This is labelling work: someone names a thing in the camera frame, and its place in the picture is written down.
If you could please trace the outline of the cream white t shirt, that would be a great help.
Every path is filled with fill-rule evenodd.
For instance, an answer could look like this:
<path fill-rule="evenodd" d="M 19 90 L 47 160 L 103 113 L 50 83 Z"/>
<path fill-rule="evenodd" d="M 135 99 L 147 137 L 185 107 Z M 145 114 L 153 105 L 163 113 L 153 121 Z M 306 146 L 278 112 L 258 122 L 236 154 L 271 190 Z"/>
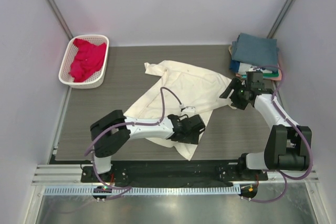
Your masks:
<path fill-rule="evenodd" d="M 160 79 L 138 98 L 124 113 L 139 119 L 156 119 L 162 115 L 180 115 L 180 103 L 194 106 L 205 124 L 213 111 L 231 105 L 229 99 L 219 96 L 231 79 L 205 68 L 182 62 L 164 60 L 158 64 L 144 64 L 145 73 Z"/>

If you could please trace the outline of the white perforated plastic basket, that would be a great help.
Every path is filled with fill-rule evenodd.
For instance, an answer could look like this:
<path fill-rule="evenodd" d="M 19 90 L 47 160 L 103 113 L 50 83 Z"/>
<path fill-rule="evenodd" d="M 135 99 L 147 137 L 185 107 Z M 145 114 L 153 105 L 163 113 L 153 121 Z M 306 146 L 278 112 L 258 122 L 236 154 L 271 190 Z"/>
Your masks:
<path fill-rule="evenodd" d="M 70 40 L 59 70 L 59 81 L 76 89 L 102 85 L 108 61 L 109 39 L 80 35 Z"/>

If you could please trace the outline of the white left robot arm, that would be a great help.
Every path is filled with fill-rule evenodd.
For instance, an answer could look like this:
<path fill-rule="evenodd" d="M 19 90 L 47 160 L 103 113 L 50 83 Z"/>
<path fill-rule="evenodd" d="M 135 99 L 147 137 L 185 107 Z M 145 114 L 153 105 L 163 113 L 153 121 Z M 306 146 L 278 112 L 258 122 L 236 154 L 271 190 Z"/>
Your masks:
<path fill-rule="evenodd" d="M 159 138 L 173 143 L 199 143 L 205 123 L 198 114 L 170 114 L 160 119 L 138 119 L 114 110 L 90 126 L 92 144 L 85 152 L 93 152 L 93 176 L 100 182 L 111 177 L 111 157 L 127 141 Z"/>

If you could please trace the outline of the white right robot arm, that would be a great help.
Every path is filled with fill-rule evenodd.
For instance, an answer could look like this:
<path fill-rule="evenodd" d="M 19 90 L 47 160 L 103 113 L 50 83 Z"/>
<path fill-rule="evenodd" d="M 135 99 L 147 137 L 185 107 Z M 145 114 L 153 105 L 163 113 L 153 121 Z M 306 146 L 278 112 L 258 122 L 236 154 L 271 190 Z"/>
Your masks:
<path fill-rule="evenodd" d="M 230 99 L 231 105 L 240 110 L 250 104 L 270 128 L 264 151 L 241 155 L 241 164 L 236 167 L 241 179 L 250 179 L 256 170 L 275 170 L 292 180 L 304 179 L 311 173 L 312 131 L 281 107 L 273 90 L 265 86 L 261 71 L 248 72 L 244 81 L 233 78 L 220 98 Z"/>

